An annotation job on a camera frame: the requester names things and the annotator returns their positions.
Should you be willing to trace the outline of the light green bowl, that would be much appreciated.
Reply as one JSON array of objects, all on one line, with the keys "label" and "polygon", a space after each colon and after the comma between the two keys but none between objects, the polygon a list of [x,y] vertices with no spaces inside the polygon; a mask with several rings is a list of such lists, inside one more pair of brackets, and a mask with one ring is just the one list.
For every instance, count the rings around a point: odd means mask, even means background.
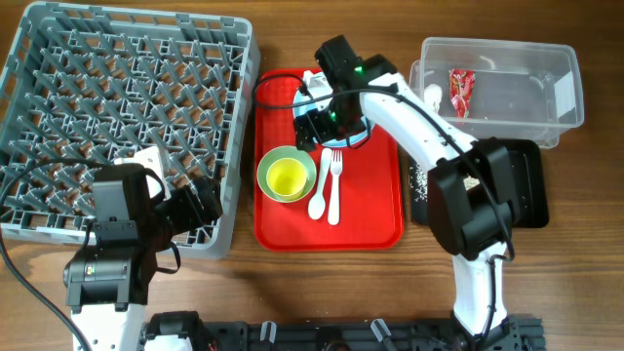
[{"label": "light green bowl", "polygon": [[[294,201],[279,200],[270,190],[266,181],[266,174],[270,165],[282,158],[294,158],[300,161],[307,171],[307,182],[302,195]],[[304,151],[297,150],[294,146],[279,146],[266,153],[259,162],[256,171],[256,180],[262,192],[270,199],[280,203],[291,203],[305,197],[314,187],[317,177],[316,164],[312,157]]]}]

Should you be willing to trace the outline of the yellow plastic cup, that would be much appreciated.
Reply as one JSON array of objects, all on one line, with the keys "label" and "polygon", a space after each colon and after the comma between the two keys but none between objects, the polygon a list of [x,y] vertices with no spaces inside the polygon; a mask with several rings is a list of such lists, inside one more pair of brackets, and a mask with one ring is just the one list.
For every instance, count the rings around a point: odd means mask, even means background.
[{"label": "yellow plastic cup", "polygon": [[282,158],[273,162],[266,174],[267,185],[282,201],[297,200],[307,182],[304,165],[294,158]]}]

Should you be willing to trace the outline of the rice and nut scraps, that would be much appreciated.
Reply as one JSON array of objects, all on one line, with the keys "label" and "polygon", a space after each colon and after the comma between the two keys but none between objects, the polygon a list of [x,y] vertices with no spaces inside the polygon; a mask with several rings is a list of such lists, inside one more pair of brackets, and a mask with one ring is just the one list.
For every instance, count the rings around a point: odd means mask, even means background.
[{"label": "rice and nut scraps", "polygon": [[[477,178],[471,175],[464,175],[462,180],[467,190],[481,184]],[[427,174],[420,169],[412,158],[409,158],[409,189],[410,200],[414,205],[420,206],[426,204]]]}]

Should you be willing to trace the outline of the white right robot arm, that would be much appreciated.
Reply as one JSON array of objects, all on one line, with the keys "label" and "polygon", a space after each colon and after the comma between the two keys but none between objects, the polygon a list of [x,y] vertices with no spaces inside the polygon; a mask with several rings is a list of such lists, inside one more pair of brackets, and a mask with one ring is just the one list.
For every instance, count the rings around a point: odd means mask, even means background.
[{"label": "white right robot arm", "polygon": [[323,43],[315,59],[330,92],[304,89],[306,110],[293,122],[296,147],[311,152],[328,140],[349,140],[374,122],[407,151],[427,174],[429,227],[452,256],[454,318],[464,332],[486,339],[507,316],[502,263],[514,256],[511,228],[520,217],[507,149],[446,122],[393,63],[357,56],[342,35]]}]

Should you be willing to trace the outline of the white tissue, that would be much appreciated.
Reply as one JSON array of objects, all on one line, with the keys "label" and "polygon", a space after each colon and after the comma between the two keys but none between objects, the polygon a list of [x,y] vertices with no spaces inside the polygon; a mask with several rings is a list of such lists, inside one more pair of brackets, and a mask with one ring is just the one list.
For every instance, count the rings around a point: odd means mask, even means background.
[{"label": "white tissue", "polygon": [[443,95],[443,90],[439,85],[430,84],[423,91],[423,100],[434,112],[438,113]]}]

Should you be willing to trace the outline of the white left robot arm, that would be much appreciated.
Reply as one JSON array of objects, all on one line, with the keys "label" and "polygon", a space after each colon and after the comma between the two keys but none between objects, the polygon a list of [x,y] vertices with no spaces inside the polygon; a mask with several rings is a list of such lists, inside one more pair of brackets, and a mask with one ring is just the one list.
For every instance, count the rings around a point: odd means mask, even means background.
[{"label": "white left robot arm", "polygon": [[77,350],[216,350],[218,341],[198,313],[146,316],[149,283],[157,254],[176,253],[177,234],[219,219],[220,185],[199,177],[171,194],[151,195],[155,175],[141,164],[106,167],[95,173],[96,242],[67,263],[63,281]]}]

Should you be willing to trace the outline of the red snack wrapper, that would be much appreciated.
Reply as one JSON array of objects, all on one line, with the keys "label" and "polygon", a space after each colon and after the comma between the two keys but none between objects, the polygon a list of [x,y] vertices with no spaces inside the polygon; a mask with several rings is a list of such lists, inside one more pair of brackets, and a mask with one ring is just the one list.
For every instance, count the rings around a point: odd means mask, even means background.
[{"label": "red snack wrapper", "polygon": [[449,72],[449,97],[460,119],[469,115],[476,76],[474,70],[453,69]]}]

